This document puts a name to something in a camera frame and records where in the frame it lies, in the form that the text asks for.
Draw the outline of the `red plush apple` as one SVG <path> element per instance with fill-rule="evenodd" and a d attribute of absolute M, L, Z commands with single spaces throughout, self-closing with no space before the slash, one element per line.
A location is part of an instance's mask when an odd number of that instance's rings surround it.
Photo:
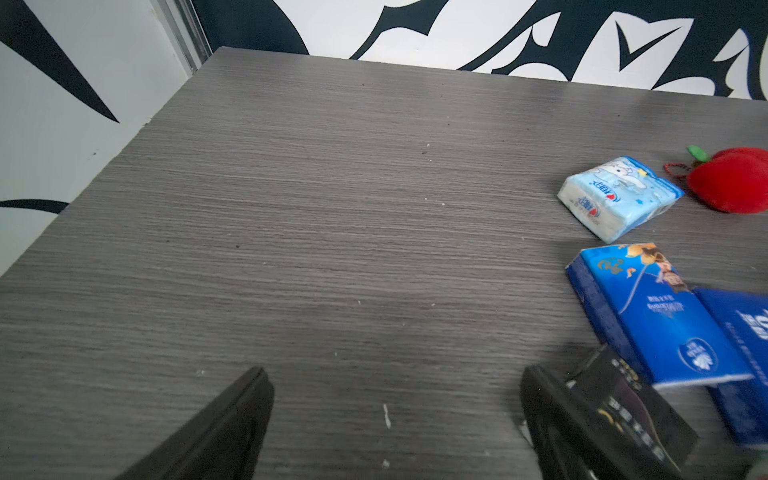
<path fill-rule="evenodd" d="M 708 154 L 701 147 L 687 148 L 690 165 L 667 163 L 664 171 L 683 180 L 706 206 L 724 213 L 758 214 L 767 210 L 767 151 L 739 147 Z"/>

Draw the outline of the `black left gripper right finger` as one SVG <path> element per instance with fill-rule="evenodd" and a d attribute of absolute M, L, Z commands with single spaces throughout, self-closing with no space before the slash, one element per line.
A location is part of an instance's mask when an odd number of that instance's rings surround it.
<path fill-rule="evenodd" d="M 678 477 L 542 366 L 524 370 L 520 400 L 544 479 Z"/>

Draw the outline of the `light blue tissue pack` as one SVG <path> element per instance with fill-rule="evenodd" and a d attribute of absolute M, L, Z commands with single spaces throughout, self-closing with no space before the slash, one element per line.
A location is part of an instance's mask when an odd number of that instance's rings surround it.
<path fill-rule="evenodd" d="M 683 196 L 679 187 L 627 156 L 569 176 L 557 194 L 606 244 L 665 213 Z"/>

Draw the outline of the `black packet near left gripper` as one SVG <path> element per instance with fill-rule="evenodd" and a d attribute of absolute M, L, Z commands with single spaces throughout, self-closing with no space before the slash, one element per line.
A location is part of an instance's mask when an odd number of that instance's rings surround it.
<path fill-rule="evenodd" d="M 566 386 L 619 432 L 678 472 L 698 443 L 683 417 L 607 344 L 592 352 Z"/>

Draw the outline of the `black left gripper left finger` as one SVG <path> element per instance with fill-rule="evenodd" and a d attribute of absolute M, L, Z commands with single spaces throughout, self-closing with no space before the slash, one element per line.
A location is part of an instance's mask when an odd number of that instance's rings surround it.
<path fill-rule="evenodd" d="M 253 367 L 120 479 L 251 479 L 266 436 L 275 389 Z"/>

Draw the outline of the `blue cartoon tissue pack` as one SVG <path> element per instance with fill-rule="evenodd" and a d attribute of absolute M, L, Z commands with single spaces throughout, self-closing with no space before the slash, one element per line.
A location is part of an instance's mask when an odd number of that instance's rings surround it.
<path fill-rule="evenodd" d="M 651 385 L 751 379 L 736 348 L 655 244 L 585 249 L 566 274 L 598 339 Z"/>

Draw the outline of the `dark blue Tempo tissue pack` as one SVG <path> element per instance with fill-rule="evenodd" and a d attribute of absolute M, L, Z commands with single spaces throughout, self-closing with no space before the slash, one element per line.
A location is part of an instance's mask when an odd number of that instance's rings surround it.
<path fill-rule="evenodd" d="M 734 441 L 767 448 L 767 297 L 697 288 L 695 294 L 745 365 L 746 380 L 721 383 L 710 394 Z"/>

